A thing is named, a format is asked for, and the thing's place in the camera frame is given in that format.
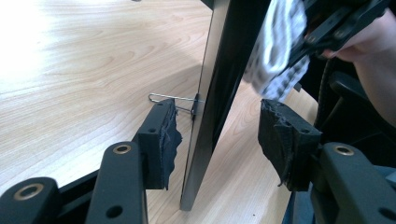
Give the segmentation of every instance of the metal screw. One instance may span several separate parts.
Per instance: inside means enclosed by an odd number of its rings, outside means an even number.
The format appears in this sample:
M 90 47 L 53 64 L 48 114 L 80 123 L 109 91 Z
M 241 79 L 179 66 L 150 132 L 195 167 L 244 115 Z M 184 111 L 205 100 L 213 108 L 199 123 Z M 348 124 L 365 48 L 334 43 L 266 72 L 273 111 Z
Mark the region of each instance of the metal screw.
M 336 31 L 336 32 L 334 33 L 334 37 L 337 38 L 337 39 L 341 39 L 341 38 L 344 37 L 344 32 L 342 32 L 342 31 Z
M 125 154 L 129 151 L 131 151 L 132 148 L 128 145 L 121 145 L 121 146 L 117 146 L 113 149 L 113 152 L 119 155 Z
M 307 39 L 306 42 L 312 44 L 317 40 L 317 38 L 314 35 L 310 35 Z
M 31 198 L 35 197 L 38 193 L 40 193 L 41 190 L 43 190 L 43 188 L 44 188 L 44 185 L 42 185 L 42 184 L 38 184 L 38 183 L 30 184 L 28 186 L 25 186 L 25 187 L 19 189 L 14 194 L 14 199 L 16 201 L 25 201 L 25 200 L 31 199 Z
M 344 156 L 353 156 L 355 154 L 355 152 L 352 149 L 347 147 L 336 147 L 334 151 Z

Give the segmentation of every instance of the cloth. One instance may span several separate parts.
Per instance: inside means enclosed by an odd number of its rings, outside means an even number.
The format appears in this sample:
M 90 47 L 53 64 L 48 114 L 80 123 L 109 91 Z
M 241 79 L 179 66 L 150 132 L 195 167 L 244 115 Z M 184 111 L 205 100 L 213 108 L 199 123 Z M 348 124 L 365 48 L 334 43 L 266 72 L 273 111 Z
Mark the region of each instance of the cloth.
M 302 0 L 271 1 L 243 76 L 262 98 L 283 102 L 305 74 L 308 56 L 282 73 L 289 62 L 291 48 L 302 38 L 305 27 Z

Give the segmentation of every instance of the mounting hole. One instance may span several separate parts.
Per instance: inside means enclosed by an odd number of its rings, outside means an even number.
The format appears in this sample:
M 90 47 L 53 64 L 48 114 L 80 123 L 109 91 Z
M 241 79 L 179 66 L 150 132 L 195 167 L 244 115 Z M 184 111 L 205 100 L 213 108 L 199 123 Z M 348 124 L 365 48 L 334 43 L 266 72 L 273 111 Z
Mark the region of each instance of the mounting hole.
M 336 147 L 335 152 L 337 152 L 338 154 L 344 155 L 344 156 L 353 156 L 353 154 L 355 154 L 355 152 L 347 147 Z
M 396 221 L 396 214 L 392 210 L 388 208 L 379 208 L 378 211 L 383 217 L 386 217 L 392 221 Z
M 309 130 L 307 130 L 307 129 L 301 129 L 301 132 L 302 133 L 310 133 Z
M 122 207 L 119 205 L 112 206 L 109 208 L 106 212 L 106 216 L 108 218 L 114 218 L 114 217 L 119 217 L 122 213 Z
M 121 146 L 117 146 L 113 149 L 113 152 L 116 154 L 125 154 L 129 151 L 131 151 L 132 148 L 128 145 L 121 145 Z
M 15 194 L 14 194 L 14 199 L 17 201 L 25 201 L 28 199 L 31 199 L 35 197 L 37 194 L 39 194 L 44 188 L 44 185 L 42 184 L 30 184 L 28 186 L 25 186 L 21 189 L 19 189 Z

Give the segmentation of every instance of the black metal bracket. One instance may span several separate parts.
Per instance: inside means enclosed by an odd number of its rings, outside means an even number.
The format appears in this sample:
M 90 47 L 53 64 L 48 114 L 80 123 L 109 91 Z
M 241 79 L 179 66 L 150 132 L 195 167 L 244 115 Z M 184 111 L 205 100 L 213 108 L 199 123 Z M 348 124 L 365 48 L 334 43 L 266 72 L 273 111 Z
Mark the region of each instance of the black metal bracket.
M 319 145 L 320 132 L 286 105 L 262 101 L 259 142 L 290 191 L 306 191 L 318 223 L 394 223 L 396 191 L 356 148 Z
M 0 222 L 148 223 L 146 189 L 168 188 L 181 134 L 174 100 L 157 103 L 132 142 L 107 148 L 101 167 L 60 189 L 31 178 L 0 198 Z

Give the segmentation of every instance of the wood grain surface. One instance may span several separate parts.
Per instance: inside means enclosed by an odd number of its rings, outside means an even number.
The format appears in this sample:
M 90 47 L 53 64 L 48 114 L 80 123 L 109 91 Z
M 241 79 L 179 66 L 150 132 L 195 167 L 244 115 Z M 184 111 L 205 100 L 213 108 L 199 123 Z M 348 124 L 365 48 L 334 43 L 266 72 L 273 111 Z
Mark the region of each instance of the wood grain surface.
M 30 177 L 61 187 L 99 168 L 108 146 L 133 138 L 150 92 L 193 97 L 210 19 L 197 0 L 5 3 L 0 194 Z M 287 102 L 314 119 L 304 91 Z M 191 212 L 178 210 L 191 134 L 190 115 L 178 113 L 176 170 L 168 191 L 148 190 L 150 223 L 280 223 L 289 193 L 258 145 L 259 111 L 241 84 Z

